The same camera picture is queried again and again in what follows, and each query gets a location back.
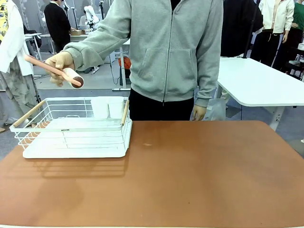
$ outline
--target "yellow patterned shirt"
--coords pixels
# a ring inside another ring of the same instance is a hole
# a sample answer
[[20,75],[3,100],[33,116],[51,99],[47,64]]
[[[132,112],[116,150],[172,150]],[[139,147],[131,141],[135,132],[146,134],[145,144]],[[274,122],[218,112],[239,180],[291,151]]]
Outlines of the yellow patterned shirt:
[[9,29],[7,2],[8,0],[0,0],[0,44]]

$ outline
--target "white jacket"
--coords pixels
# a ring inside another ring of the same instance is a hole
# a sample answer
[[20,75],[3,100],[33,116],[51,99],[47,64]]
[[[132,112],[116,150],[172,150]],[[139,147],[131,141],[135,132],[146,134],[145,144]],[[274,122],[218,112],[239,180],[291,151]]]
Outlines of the white jacket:
[[29,54],[23,32],[23,22],[17,6],[12,0],[7,3],[9,29],[0,45],[0,71],[10,71],[10,63],[15,57],[23,76],[32,75],[33,65],[24,60],[24,55]]
[[[259,8],[263,14],[263,25],[265,29],[271,29],[276,0],[261,0]],[[289,31],[294,20],[294,0],[281,0],[275,16],[273,33]]]

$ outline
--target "brown table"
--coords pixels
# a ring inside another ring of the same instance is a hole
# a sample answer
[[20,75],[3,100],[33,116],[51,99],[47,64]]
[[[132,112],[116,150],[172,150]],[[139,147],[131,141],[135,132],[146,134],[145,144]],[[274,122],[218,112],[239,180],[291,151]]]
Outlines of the brown table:
[[304,160],[261,122],[135,122],[121,159],[0,163],[0,224],[304,226]]

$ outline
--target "person's right hand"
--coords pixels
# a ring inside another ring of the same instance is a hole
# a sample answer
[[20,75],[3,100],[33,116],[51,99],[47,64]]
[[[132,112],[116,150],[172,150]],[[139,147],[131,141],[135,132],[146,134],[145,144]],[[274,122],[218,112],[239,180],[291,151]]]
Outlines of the person's right hand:
[[299,27],[299,26],[298,26],[298,24],[297,24],[297,23],[294,23],[294,22],[293,22],[293,23],[291,24],[291,27],[293,27],[293,28],[297,28],[297,27]]
[[[71,54],[66,51],[59,52],[57,55],[48,58],[46,60],[46,63],[59,70],[63,70],[64,68],[72,68],[73,70],[75,70],[74,60]],[[63,85],[64,79],[62,76],[56,75],[52,72],[48,73],[51,75],[51,83],[55,83],[59,87]]]

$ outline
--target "wire rack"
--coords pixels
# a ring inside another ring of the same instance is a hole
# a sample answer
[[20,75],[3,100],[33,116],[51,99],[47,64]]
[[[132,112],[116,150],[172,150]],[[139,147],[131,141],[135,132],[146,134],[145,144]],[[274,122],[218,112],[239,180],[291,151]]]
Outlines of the wire rack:
[[[128,98],[123,119],[94,117],[93,97],[47,98],[15,122],[10,130],[25,158],[123,157],[129,147],[132,121]],[[33,113],[37,115],[28,121]],[[29,128],[37,122],[35,128]]]

